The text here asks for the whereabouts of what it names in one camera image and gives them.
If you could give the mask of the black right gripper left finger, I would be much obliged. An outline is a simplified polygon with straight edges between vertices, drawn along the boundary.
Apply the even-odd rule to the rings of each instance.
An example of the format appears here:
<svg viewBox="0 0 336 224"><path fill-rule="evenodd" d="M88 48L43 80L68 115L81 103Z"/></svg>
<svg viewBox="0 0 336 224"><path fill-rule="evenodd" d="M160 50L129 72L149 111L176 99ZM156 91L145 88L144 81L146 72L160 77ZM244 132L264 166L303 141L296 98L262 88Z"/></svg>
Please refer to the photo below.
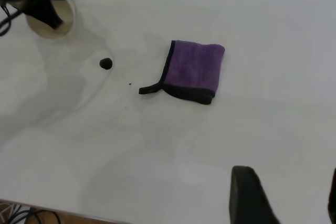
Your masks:
<svg viewBox="0 0 336 224"><path fill-rule="evenodd" d="M279 223L258 175L249 166L232 168L229 216L231 223Z"/></svg>

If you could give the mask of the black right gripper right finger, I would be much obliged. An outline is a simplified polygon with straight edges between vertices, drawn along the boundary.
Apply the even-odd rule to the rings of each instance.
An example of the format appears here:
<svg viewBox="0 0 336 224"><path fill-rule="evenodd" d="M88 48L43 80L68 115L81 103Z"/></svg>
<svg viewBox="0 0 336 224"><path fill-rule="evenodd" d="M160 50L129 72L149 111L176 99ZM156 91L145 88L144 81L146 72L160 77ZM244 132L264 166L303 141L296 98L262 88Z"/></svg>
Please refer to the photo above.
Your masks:
<svg viewBox="0 0 336 224"><path fill-rule="evenodd" d="M332 224L336 224L336 169L334 170L329 193L328 214Z"/></svg>

